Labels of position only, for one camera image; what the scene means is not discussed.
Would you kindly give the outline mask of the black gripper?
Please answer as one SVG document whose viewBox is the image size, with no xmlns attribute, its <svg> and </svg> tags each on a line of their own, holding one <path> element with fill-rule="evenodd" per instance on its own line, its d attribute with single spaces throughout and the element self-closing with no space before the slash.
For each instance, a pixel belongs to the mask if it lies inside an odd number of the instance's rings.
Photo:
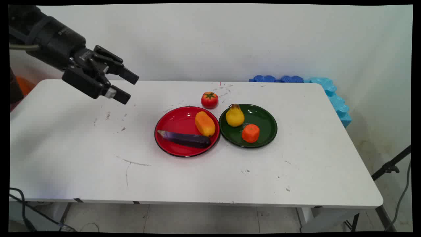
<svg viewBox="0 0 421 237">
<path fill-rule="evenodd" d="M 124 66 L 122 58 L 100 45 L 94 52 L 87 49 L 83 36 L 51 16 L 28 15 L 26 30 L 26 44 L 39 46 L 26 53 L 62 71 L 64 82 L 93 99 L 103 96 L 127 104 L 131 95 L 104 76 L 111 73 L 136 84 L 139 76 Z"/>
</svg>

